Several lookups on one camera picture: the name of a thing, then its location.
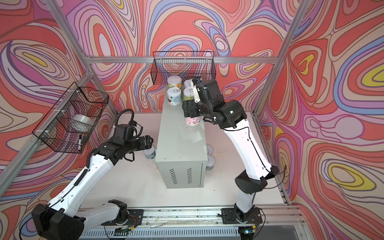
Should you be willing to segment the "pink label can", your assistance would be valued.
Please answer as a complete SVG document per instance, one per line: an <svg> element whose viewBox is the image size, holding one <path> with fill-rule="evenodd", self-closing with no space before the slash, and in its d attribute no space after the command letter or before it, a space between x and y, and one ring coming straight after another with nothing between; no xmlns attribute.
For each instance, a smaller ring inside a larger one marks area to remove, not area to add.
<svg viewBox="0 0 384 240"><path fill-rule="evenodd" d="M185 86L185 88L192 88L194 86L193 80L192 79L185 80L184 86Z"/></svg>

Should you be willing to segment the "brown label can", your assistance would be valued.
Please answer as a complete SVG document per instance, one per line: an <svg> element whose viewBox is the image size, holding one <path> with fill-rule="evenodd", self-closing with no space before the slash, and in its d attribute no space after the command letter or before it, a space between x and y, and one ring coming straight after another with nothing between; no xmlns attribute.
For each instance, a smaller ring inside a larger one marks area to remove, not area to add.
<svg viewBox="0 0 384 240"><path fill-rule="evenodd" d="M182 91L177 87L169 88L166 92L168 103L171 106L178 106L182 102Z"/></svg>

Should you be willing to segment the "green label can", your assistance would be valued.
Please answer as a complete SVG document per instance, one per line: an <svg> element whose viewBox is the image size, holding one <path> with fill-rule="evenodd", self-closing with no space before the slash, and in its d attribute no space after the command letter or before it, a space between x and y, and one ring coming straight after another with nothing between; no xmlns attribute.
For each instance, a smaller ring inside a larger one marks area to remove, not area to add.
<svg viewBox="0 0 384 240"><path fill-rule="evenodd" d="M182 78L179 76L169 76L167 79L167 84L169 88L178 88L182 89Z"/></svg>

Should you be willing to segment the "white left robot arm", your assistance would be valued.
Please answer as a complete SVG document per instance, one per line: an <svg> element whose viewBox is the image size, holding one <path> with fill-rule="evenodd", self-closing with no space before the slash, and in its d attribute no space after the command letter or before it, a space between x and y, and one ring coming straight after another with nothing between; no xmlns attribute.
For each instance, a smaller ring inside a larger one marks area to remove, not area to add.
<svg viewBox="0 0 384 240"><path fill-rule="evenodd" d="M32 211L37 233L47 240L77 240L83 232L107 222L124 225L130 218L127 204L110 200L101 207L80 211L85 198L101 178L126 154L149 150L153 146L149 135L130 141L111 139L90 151L83 170L47 204L38 204Z"/></svg>

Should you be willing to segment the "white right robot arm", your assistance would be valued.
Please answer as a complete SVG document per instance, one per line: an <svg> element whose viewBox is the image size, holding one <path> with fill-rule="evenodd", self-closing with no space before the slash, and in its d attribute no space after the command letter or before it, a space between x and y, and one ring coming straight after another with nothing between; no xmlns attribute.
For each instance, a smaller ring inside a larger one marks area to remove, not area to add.
<svg viewBox="0 0 384 240"><path fill-rule="evenodd" d="M269 179L280 174L279 168L271 165L262 153L240 102L226 102L215 80L194 78L190 85L194 98L183 101L184 116L201 117L204 122L219 126L232 141L245 166L235 179L240 191L234 207L223 208L219 216L224 224L260 224L261 211L254 206L254 198L266 188Z"/></svg>

